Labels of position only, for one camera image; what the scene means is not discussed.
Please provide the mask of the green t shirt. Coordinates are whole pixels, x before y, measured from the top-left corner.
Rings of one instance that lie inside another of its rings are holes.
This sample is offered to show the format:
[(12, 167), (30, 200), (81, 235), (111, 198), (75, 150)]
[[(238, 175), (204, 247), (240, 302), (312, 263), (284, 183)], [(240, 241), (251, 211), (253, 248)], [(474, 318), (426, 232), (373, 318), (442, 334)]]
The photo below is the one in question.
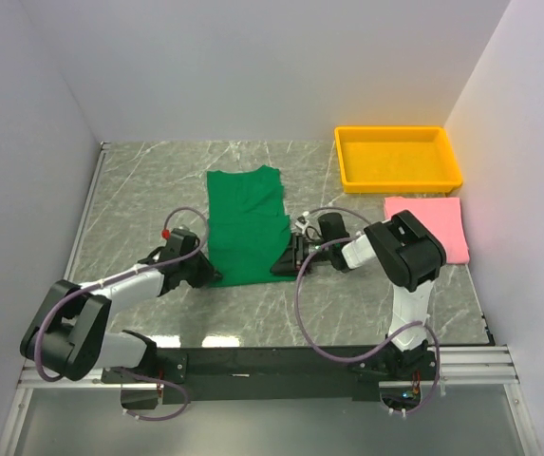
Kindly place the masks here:
[(280, 170), (262, 165), (250, 172), (209, 171), (208, 256), (222, 274), (215, 286), (293, 281), (271, 273), (291, 240)]

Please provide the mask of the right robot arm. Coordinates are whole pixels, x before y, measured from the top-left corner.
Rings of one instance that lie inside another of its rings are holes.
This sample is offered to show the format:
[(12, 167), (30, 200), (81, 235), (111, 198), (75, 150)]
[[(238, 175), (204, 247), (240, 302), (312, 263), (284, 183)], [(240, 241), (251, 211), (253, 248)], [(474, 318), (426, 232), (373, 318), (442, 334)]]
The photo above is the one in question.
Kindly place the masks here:
[(271, 266), (271, 274), (304, 276), (312, 262), (324, 261), (347, 273), (376, 259), (393, 286), (391, 344), (400, 353), (421, 349), (427, 339), (424, 323), (431, 291), (446, 264), (441, 242), (409, 210), (368, 224), (355, 236), (345, 226), (343, 208), (315, 212), (318, 227), (313, 228), (310, 214), (303, 213), (285, 251)]

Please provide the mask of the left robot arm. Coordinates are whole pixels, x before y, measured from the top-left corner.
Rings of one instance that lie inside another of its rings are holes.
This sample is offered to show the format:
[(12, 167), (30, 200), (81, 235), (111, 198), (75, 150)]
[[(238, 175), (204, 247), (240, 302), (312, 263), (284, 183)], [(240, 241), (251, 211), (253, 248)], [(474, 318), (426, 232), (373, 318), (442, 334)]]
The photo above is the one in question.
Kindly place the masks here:
[(155, 372), (156, 343), (136, 332), (110, 333), (108, 320), (173, 291), (181, 282), (199, 289), (222, 278), (201, 252), (195, 233), (176, 228), (165, 230), (163, 237), (163, 245), (122, 273), (82, 284), (65, 279), (55, 282), (20, 342), (21, 355), (54, 371), (52, 381), (77, 381), (102, 368)]

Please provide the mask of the yellow plastic tray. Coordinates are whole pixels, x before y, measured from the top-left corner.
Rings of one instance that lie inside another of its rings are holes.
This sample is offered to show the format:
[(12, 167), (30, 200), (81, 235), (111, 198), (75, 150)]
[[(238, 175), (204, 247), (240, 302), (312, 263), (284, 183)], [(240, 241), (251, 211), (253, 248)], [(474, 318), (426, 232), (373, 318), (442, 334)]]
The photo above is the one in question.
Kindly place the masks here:
[(334, 137), (348, 194), (449, 194), (462, 186), (440, 126), (338, 126)]

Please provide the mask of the folded pink t shirt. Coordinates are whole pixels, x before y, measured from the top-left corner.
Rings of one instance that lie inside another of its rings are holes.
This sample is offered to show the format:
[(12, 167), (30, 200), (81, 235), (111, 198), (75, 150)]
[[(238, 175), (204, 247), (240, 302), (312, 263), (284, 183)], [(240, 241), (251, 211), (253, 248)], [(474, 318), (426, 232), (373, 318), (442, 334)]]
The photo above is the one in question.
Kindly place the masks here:
[(448, 264), (469, 263), (459, 198), (388, 197), (384, 210), (387, 219), (403, 210), (410, 211), (442, 244)]

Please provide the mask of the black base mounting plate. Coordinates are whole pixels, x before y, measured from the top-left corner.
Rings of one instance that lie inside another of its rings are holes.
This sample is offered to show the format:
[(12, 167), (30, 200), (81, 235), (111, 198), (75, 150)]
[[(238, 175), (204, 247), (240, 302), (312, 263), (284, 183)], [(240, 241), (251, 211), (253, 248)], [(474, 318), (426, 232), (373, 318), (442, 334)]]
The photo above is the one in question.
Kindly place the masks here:
[(379, 402), (380, 384), (432, 381), (438, 356), (423, 346), (388, 346), (367, 360), (337, 363), (309, 347), (159, 349), (147, 372), (185, 388), (195, 401), (349, 398)]

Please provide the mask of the left side aluminium rail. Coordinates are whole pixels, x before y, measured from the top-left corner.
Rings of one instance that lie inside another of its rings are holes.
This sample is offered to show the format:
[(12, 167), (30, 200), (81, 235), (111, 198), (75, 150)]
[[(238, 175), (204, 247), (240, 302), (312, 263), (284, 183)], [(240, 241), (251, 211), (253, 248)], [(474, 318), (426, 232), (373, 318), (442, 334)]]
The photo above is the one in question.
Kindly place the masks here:
[(87, 190), (85, 201), (84, 201), (84, 208), (83, 208), (81, 218), (78, 224), (76, 236), (74, 238), (71, 251), (68, 257), (63, 279), (71, 279), (73, 277), (73, 270), (74, 270), (74, 266), (76, 265), (76, 259), (78, 257), (78, 254), (80, 253), (81, 246), (83, 244), (85, 227), (86, 227), (86, 223), (87, 223), (89, 213), (91, 210), (92, 200), (94, 199), (98, 182), (100, 179), (100, 175), (103, 170), (107, 145), (108, 145), (108, 142), (100, 143), (100, 149), (97, 156), (96, 165), (92, 174), (92, 178), (90, 180), (90, 184), (88, 186), (88, 190)]

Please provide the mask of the aluminium extrusion rail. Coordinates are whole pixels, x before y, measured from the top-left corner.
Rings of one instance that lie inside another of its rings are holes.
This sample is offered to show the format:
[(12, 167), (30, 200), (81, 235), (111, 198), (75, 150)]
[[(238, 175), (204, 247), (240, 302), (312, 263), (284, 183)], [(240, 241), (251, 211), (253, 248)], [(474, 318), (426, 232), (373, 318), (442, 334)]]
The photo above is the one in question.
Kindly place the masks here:
[[(441, 382), (448, 385), (502, 385), (519, 382), (513, 358), (505, 346), (441, 347)], [(62, 379), (57, 382), (42, 380), (31, 364), (23, 367), (17, 383), (19, 390), (41, 389), (143, 389), (153, 383), (103, 380), (106, 370), (92, 370), (81, 380)]]

